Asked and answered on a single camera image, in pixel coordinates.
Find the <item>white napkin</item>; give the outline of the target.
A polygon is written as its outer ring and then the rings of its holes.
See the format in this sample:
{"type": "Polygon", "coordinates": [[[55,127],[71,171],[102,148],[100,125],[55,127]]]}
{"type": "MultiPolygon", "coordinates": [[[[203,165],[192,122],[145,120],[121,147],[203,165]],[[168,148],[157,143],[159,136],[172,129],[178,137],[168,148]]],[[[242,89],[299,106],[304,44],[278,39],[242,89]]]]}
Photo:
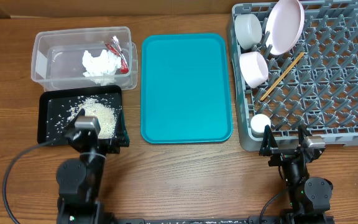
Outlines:
{"type": "Polygon", "coordinates": [[[107,76],[115,75],[120,70],[121,58],[107,50],[102,50],[100,56],[93,57],[85,50],[82,64],[86,70],[83,72],[85,77],[91,77],[95,84],[106,86],[116,81],[115,78],[107,78],[107,76]]]}

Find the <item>large white plate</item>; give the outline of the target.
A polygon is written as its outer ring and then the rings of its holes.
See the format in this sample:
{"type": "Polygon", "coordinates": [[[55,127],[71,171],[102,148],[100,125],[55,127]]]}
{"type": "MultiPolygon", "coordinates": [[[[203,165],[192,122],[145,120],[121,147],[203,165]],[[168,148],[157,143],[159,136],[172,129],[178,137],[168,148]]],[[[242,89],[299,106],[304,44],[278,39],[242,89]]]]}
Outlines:
{"type": "Polygon", "coordinates": [[[266,46],[278,56],[291,50],[303,31],[305,12],[299,0],[279,0],[269,14],[265,32],[269,32],[266,46]]]}

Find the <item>pile of rice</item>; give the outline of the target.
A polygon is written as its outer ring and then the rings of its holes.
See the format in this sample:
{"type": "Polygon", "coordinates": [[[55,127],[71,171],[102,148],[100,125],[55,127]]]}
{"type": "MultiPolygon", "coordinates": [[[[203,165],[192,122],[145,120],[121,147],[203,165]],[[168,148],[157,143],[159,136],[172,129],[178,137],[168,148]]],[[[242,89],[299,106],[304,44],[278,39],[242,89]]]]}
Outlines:
{"type": "Polygon", "coordinates": [[[80,109],[85,110],[86,116],[97,117],[101,130],[100,139],[109,139],[115,136],[117,116],[122,106],[113,108],[114,94],[73,96],[68,98],[56,98],[48,101],[46,125],[46,139],[59,137],[67,125],[80,109]]]}

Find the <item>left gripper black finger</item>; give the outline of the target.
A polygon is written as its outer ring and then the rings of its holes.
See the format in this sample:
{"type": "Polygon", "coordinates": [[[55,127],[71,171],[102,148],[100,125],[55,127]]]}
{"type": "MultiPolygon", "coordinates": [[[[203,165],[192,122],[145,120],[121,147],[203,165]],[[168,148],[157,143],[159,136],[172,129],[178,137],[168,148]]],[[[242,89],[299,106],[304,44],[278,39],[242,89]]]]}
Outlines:
{"type": "Polygon", "coordinates": [[[117,143],[120,147],[129,147],[130,140],[129,140],[129,135],[127,133],[127,129],[126,129],[126,125],[125,125],[123,110],[120,110],[118,117],[117,117],[116,139],[117,139],[117,143]]]}
{"type": "Polygon", "coordinates": [[[76,120],[81,117],[81,116],[84,116],[85,115],[85,110],[84,109],[80,109],[78,114],[73,118],[71,119],[67,125],[65,126],[64,128],[64,133],[66,134],[68,131],[72,130],[72,129],[75,129],[75,122],[76,120]]]}

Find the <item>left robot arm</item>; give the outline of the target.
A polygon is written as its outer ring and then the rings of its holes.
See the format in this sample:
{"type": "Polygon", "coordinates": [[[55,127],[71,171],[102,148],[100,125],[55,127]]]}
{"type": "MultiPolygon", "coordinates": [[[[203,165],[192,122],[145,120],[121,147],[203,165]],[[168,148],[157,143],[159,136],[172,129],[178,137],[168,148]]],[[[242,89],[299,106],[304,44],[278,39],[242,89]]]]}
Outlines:
{"type": "Polygon", "coordinates": [[[59,184],[57,223],[117,223],[111,212],[104,211],[98,200],[107,154],[119,154],[121,147],[129,146],[124,113],[118,112],[111,139],[99,139],[101,128],[95,116],[85,115],[84,109],[63,131],[68,145],[80,153],[77,159],[63,162],[57,172],[59,184]]]}

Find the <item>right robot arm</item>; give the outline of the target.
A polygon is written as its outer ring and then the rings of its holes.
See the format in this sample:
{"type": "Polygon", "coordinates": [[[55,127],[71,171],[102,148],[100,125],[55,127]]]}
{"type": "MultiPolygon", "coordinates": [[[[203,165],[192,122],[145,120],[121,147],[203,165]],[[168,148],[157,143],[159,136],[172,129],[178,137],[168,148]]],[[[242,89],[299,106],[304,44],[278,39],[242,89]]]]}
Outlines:
{"type": "Polygon", "coordinates": [[[328,179],[310,176],[307,164],[322,155],[326,143],[320,136],[312,135],[304,125],[298,127],[298,145],[292,149],[279,149],[270,126],[264,128],[264,137],[259,154],[270,158],[268,165],[279,168],[280,177],[286,188],[273,196],[262,208],[257,221],[259,223],[334,223],[327,216],[333,184],[328,179]],[[267,207],[277,198],[288,194],[289,209],[283,209],[279,216],[265,218],[267,207]]]}

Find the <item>white cup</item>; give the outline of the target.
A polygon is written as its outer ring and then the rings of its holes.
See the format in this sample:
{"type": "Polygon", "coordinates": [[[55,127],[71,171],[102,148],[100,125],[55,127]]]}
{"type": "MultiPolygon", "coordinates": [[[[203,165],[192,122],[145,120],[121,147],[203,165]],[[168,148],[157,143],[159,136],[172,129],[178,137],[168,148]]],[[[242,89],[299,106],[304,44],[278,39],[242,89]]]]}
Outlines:
{"type": "Polygon", "coordinates": [[[267,115],[257,114],[250,120],[251,133],[255,137],[261,137],[264,135],[265,127],[268,125],[271,127],[272,122],[267,115]]]}

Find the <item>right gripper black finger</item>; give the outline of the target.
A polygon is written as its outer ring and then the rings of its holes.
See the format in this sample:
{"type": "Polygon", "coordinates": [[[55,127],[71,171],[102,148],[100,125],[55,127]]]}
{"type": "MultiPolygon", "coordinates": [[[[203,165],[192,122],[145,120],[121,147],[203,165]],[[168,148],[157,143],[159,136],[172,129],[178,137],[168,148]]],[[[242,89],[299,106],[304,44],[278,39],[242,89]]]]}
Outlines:
{"type": "Polygon", "coordinates": [[[260,156],[271,156],[273,150],[275,149],[275,138],[273,136],[272,130],[269,125],[264,127],[263,140],[260,146],[259,155],[260,156]]]}
{"type": "Polygon", "coordinates": [[[304,124],[298,126],[298,142],[300,146],[309,146],[310,145],[310,137],[312,134],[307,130],[304,124]]]}

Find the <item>small white plate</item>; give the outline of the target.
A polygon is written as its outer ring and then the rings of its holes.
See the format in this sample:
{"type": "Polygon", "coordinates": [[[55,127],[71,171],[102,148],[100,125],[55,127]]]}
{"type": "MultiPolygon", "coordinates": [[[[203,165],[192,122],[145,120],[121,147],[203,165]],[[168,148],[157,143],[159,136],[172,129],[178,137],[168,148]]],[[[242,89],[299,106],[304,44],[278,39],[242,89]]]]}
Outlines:
{"type": "Polygon", "coordinates": [[[264,56],[259,52],[241,54],[239,63],[242,76],[251,88],[257,88],[268,80],[269,69],[264,56]]]}

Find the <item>red foil wrapper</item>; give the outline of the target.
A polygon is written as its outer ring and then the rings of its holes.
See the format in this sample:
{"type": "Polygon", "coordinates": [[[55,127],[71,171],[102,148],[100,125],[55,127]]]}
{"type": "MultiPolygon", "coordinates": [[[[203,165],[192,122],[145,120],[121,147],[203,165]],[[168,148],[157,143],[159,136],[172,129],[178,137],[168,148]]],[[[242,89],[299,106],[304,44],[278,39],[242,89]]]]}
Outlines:
{"type": "Polygon", "coordinates": [[[112,52],[114,55],[117,55],[121,58],[121,67],[120,72],[121,73],[128,73],[129,67],[127,60],[123,54],[123,51],[121,49],[119,39],[116,36],[111,37],[111,41],[109,44],[105,44],[105,46],[109,49],[110,52],[112,52]]]}

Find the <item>grey bowl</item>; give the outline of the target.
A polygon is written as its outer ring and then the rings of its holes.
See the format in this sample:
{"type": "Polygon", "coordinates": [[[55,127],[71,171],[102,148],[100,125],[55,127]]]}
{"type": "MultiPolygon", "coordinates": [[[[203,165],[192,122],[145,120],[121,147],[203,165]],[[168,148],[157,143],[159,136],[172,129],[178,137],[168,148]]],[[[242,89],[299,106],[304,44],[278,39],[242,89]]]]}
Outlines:
{"type": "Polygon", "coordinates": [[[241,14],[235,18],[234,30],[239,45],[244,49],[251,49],[262,39],[262,26],[254,14],[241,14]]]}

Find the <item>wooden chopstick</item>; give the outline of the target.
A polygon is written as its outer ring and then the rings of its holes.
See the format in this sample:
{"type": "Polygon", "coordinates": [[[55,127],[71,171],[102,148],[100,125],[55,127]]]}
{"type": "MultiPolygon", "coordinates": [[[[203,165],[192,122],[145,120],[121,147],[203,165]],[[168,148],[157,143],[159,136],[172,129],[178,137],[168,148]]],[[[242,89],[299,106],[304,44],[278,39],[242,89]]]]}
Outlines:
{"type": "Polygon", "coordinates": [[[266,97],[273,92],[274,88],[286,77],[286,75],[292,70],[292,68],[303,58],[304,52],[300,52],[298,56],[292,61],[287,69],[275,80],[272,86],[261,96],[260,100],[264,101],[266,97]]]}

